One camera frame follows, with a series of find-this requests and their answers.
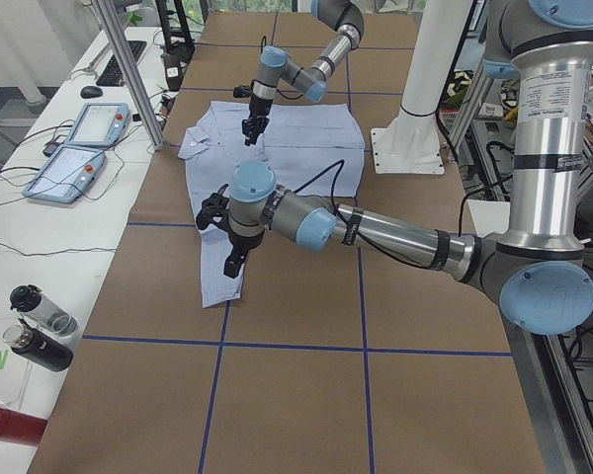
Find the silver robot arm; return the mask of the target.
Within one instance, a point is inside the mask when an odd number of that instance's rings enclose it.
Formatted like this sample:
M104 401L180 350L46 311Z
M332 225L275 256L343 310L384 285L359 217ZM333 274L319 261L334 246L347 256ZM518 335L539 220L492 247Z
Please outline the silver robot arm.
M466 24L466 13L449 13L447 3L427 2L399 115L372 130L378 173L429 173L441 165L436 111ZM364 19L350 1L312 1L311 12L336 37L306 69L282 49L264 47L250 116L242 121L246 145L265 130L280 79L317 102L340 60L364 37ZM218 211L217 226L232 244L223 273L238 277L265 230L312 251L333 235L408 266L449 273L531 333L557 335L582 324L593 311L593 281L581 267L584 247L573 226L593 65L593 1L491 1L483 65L490 77L520 76L507 231L456 236L323 197L299 197L276 184L268 164L254 160L235 167L227 211Z
M364 35L364 17L350 1L313 1L313 17L335 32L311 65L304 67L287 51L273 45L263 47L256 77L250 83L249 116L242 121L244 144L257 143L270 119L270 111L284 81L313 103L319 102L328 89L328 82L338 65L357 49Z

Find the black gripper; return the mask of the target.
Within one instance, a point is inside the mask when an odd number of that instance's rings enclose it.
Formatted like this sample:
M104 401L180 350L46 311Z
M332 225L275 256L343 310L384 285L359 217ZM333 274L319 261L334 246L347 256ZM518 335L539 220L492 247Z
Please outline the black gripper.
M263 241L264 232L253 236L242 236L235 232L228 233L228 240L232 249L226 258L223 267L223 274L227 277L238 277L241 269L241 261L246 259L247 254L259 247Z
M257 143L258 137L265 131L269 124L269 114L272 108L271 99L252 96L249 104L249 117L244 121L242 132L244 144L252 146Z

